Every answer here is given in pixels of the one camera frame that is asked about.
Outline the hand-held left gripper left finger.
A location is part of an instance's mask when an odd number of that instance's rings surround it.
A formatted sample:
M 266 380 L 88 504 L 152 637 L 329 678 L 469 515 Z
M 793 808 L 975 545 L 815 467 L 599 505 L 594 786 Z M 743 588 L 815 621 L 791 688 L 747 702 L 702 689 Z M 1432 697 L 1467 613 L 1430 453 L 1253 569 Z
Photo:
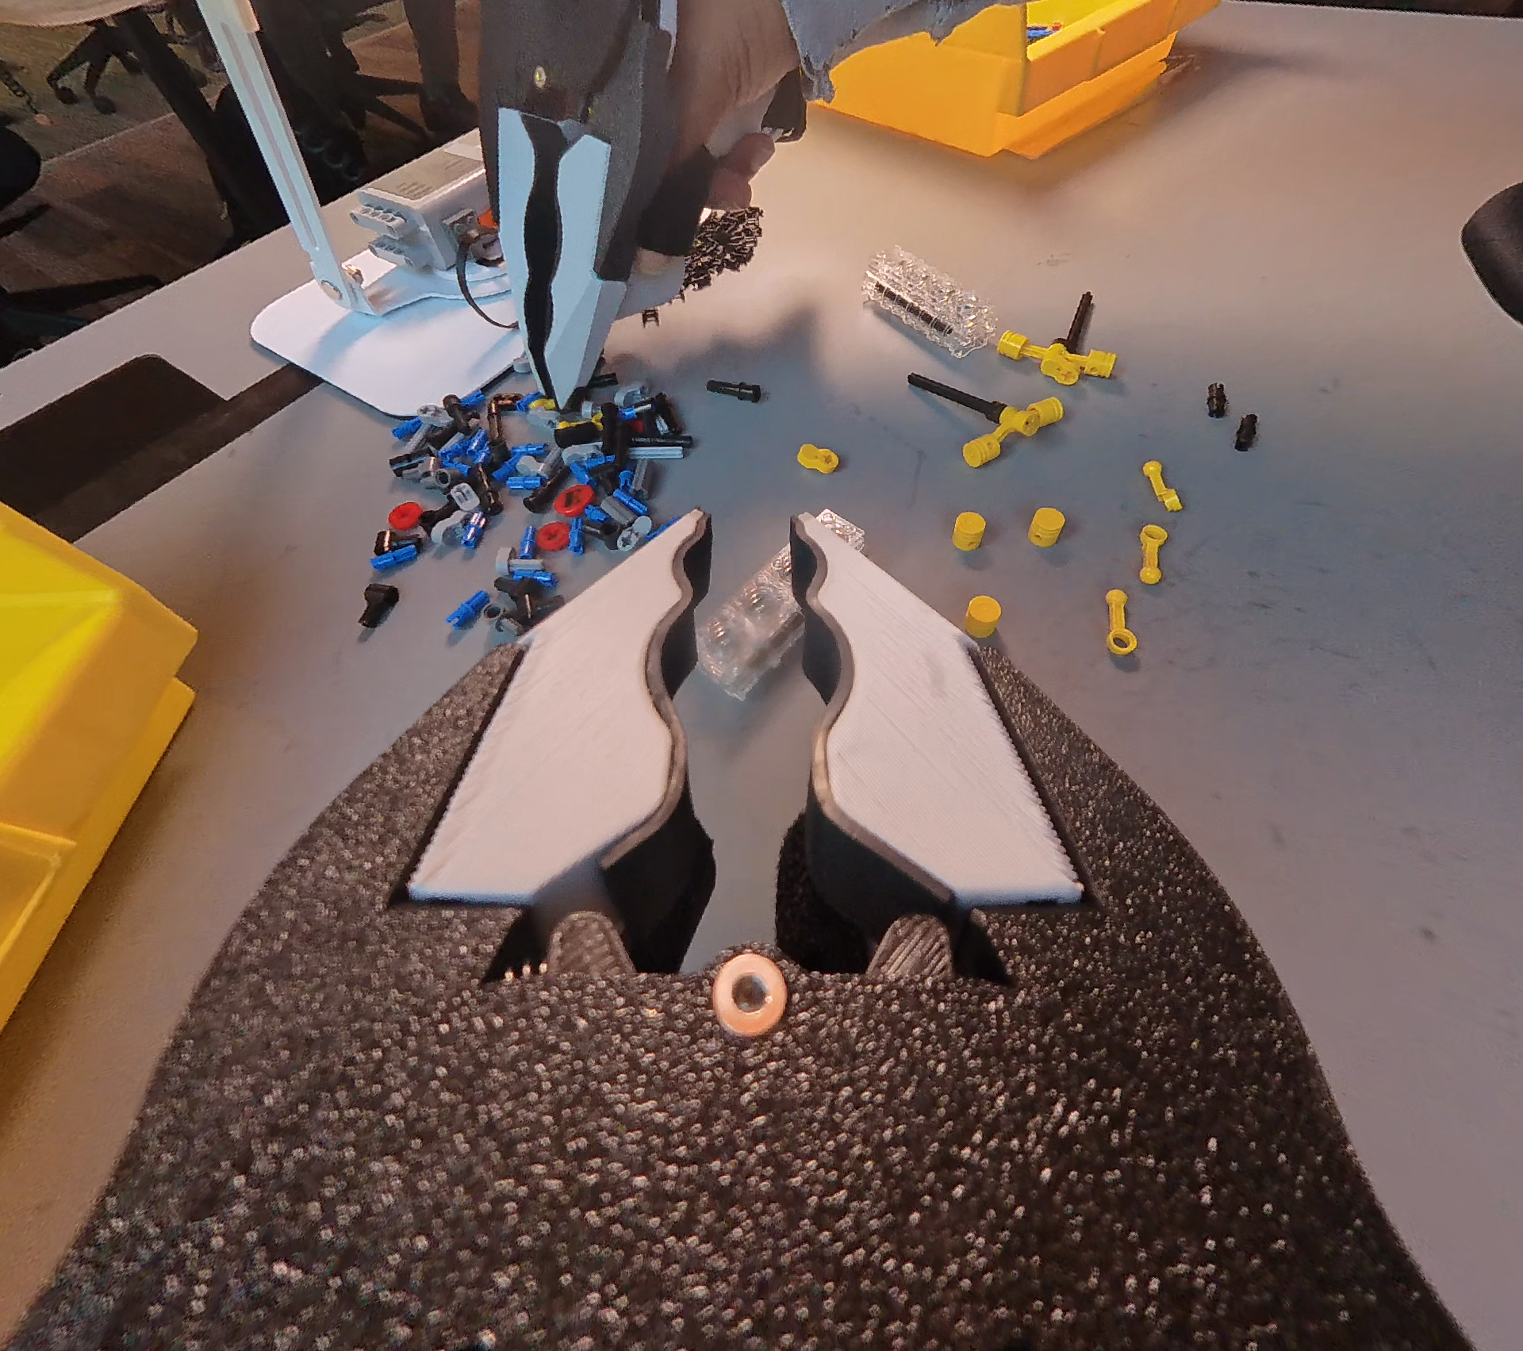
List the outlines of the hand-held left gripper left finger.
M 688 512 L 513 650 L 407 880 L 415 902 L 548 903 L 597 889 L 674 811 L 712 520 Z

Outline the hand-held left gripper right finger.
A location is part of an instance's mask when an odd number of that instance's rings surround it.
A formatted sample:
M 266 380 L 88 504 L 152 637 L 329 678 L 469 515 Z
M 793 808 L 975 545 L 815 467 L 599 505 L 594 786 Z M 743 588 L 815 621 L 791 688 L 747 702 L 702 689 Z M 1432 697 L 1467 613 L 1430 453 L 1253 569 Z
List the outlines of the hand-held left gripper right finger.
M 972 642 L 816 517 L 789 523 L 824 699 L 805 816 L 834 908 L 1073 903 L 1083 884 Z

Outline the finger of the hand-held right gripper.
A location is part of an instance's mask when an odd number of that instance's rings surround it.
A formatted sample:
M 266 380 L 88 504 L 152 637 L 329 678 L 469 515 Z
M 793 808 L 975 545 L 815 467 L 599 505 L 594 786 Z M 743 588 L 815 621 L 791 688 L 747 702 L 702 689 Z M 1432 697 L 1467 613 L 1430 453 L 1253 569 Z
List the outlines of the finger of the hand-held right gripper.
M 550 371 L 553 277 L 561 258 L 561 125 L 499 107 L 496 218 L 524 353 L 540 391 L 561 399 Z
M 559 406 L 591 375 L 626 285 L 596 269 L 610 147 L 567 142 L 559 125 L 532 125 L 528 193 L 528 353 L 542 391 Z

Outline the clear toy brick block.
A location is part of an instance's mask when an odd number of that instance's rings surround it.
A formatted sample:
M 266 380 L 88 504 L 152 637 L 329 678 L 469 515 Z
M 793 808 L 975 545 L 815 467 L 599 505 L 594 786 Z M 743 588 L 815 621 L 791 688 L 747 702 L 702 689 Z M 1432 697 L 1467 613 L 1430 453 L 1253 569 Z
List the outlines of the clear toy brick block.
M 980 350 L 1002 333 L 1000 320 L 973 291 L 897 245 L 870 258 L 861 296 L 864 304 L 954 358 Z
M 696 634 L 696 661 L 729 696 L 745 699 L 802 632 L 783 545 Z

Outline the pile of small toy pieces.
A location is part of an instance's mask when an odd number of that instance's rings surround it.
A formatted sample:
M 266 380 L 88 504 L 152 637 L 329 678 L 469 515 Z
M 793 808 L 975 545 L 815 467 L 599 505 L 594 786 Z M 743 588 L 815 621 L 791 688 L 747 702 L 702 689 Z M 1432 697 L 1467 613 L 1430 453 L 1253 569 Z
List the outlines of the pile of small toy pieces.
M 664 391 L 620 383 L 613 371 L 597 371 L 574 409 L 537 390 L 475 390 L 418 407 L 390 428 L 391 502 L 367 561 L 359 631 L 398 608 L 405 567 L 456 555 L 483 585 L 447 610 L 447 632 L 518 639 L 561 607 L 569 563 L 599 547 L 631 553 L 656 531 L 651 469 L 691 447 Z

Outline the yellow piston axle assembly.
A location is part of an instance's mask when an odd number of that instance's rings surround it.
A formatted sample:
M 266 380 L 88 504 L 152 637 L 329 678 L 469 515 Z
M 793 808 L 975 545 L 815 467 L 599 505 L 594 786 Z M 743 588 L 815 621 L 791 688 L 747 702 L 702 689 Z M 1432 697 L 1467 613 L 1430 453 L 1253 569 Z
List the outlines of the yellow piston axle assembly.
M 1004 406 L 994 399 L 980 398 L 919 372 L 907 374 L 905 380 L 913 388 L 938 396 L 962 409 L 970 409 L 992 421 L 992 431 L 961 447 L 961 458 L 964 464 L 970 467 L 984 466 L 1000 456 L 1005 439 L 1011 436 L 1032 437 L 1038 429 L 1054 425 L 1064 417 L 1062 404 L 1056 398 L 1042 398 L 1019 409 Z
M 1116 353 L 1084 347 L 1092 312 L 1094 295 L 1083 291 L 1069 331 L 1062 337 L 1048 345 L 1037 345 L 1024 334 L 1005 331 L 999 336 L 996 350 L 1011 361 L 1024 358 L 1037 363 L 1043 375 L 1064 386 L 1077 383 L 1084 375 L 1110 377 L 1118 360 Z

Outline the grey desk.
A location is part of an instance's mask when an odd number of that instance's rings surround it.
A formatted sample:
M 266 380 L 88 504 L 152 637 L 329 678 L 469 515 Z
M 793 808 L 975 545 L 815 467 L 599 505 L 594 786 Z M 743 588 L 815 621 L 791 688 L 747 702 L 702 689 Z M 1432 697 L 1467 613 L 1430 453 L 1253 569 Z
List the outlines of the grey desk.
M 1138 104 L 1037 161 L 813 109 L 756 180 L 751 266 L 610 344 L 694 434 L 658 509 L 712 513 L 705 605 L 815 507 L 943 615 L 1000 601 L 999 645 L 1249 921 L 1391 1221 L 1486 1347 L 1519 1341 L 1519 326 L 1459 231 L 1513 180 L 1519 20 L 1224 3 Z M 862 298 L 894 245 L 1037 345 L 1091 291 L 1083 345 L 1113 374 L 1064 386 L 904 329 Z M 992 421 L 910 372 L 1064 417 L 970 467 Z M 356 624 L 388 453 L 385 415 L 318 386 L 82 540 L 198 629 L 196 699 L 2 1032 L 2 1333 L 247 899 L 485 651 L 447 632 L 480 580 L 456 555 Z M 1169 532 L 1154 586 L 1145 523 Z

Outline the person's right hand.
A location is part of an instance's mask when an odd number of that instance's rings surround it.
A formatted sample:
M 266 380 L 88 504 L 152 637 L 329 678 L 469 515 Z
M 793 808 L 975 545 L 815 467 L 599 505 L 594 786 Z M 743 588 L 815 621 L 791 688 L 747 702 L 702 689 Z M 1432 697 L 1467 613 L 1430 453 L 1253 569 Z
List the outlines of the person's right hand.
M 710 144 L 751 104 L 766 104 L 797 60 L 780 0 L 677 0 L 669 69 L 678 107 L 672 161 Z

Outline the grey battery box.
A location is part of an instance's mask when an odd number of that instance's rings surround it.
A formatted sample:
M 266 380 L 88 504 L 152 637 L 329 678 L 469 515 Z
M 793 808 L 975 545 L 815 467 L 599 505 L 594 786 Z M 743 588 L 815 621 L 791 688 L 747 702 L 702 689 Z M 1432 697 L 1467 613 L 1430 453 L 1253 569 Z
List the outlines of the grey battery box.
M 486 209 L 483 161 L 440 147 L 363 185 L 350 218 L 369 236 L 372 255 L 417 272 L 450 272 L 458 242 L 451 225 L 475 222 Z

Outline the white book stand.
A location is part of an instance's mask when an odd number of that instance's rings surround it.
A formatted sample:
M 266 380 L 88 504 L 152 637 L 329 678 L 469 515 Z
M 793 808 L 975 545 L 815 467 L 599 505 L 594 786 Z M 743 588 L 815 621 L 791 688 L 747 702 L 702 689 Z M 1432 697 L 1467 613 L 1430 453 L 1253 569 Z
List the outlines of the white book stand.
M 56 28 L 114 17 L 128 31 L 185 128 L 215 164 L 242 210 L 269 217 L 271 193 L 248 188 L 225 155 L 204 99 L 167 52 L 142 8 L 160 0 L 2 0 L 2 22 Z M 421 277 L 385 268 L 367 252 L 332 244 L 299 155 L 293 125 L 258 39 L 250 0 L 194 0 L 242 107 L 312 279 L 280 295 L 250 328 L 256 345 L 313 372 L 386 413 L 407 413 L 445 391 L 469 391 L 501 375 L 523 348 L 515 331 L 480 318 L 458 298 L 450 271 Z

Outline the yellow plastic bin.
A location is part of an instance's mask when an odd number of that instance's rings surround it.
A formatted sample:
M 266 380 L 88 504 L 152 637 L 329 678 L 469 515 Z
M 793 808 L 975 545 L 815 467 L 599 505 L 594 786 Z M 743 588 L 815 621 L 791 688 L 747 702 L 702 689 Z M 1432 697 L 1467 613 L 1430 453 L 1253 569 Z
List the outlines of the yellow plastic bin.
M 1 1019 L 193 702 L 196 631 L 1 507 Z
M 1037 0 L 996 6 L 942 42 L 924 33 L 848 57 L 829 107 L 989 157 L 1037 158 L 1134 103 L 1180 28 L 1219 0 Z

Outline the black cloth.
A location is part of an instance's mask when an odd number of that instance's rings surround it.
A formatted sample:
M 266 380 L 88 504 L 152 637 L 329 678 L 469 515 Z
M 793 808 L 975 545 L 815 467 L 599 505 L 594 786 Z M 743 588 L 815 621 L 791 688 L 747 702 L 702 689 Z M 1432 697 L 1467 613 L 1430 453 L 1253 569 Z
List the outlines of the black cloth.
M 1523 321 L 1523 184 L 1499 190 L 1464 223 L 1459 244 L 1484 291 Z

